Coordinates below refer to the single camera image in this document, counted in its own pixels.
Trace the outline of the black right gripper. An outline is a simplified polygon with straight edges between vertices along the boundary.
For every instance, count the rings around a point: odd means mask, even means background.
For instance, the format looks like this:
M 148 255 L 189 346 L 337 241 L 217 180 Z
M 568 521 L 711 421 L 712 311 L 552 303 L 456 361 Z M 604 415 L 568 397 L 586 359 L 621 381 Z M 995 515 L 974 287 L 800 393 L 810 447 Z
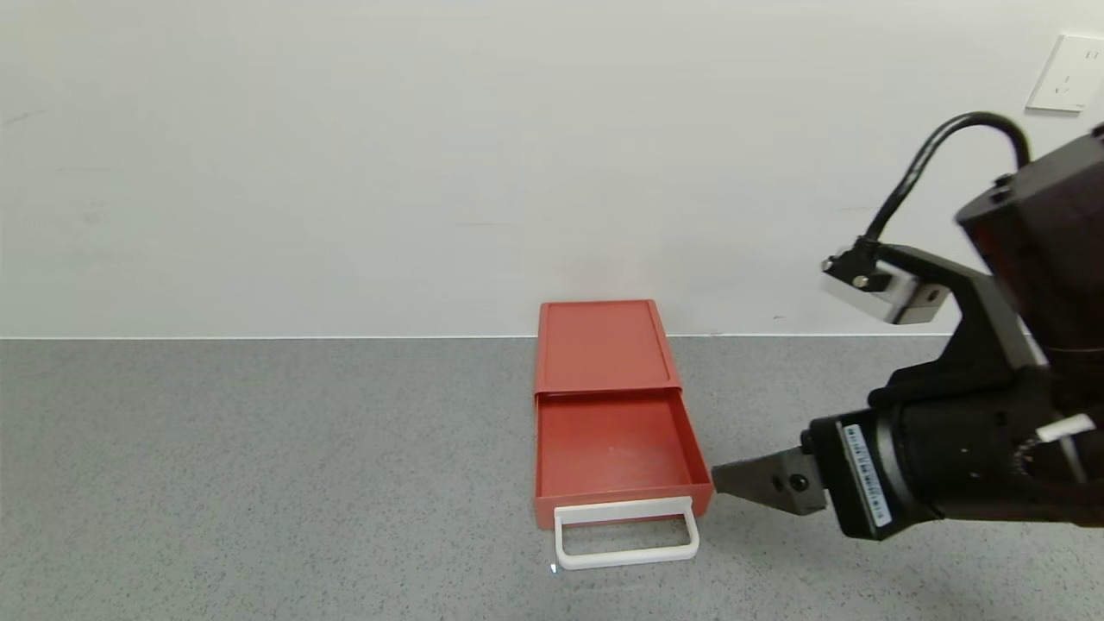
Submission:
M 714 491 L 808 516 L 827 488 L 843 534 L 866 540 L 934 520 L 1038 520 L 1011 463 L 1013 441 L 1044 420 L 1042 382 L 903 382 L 868 404 L 813 420 L 808 448 L 714 465 Z

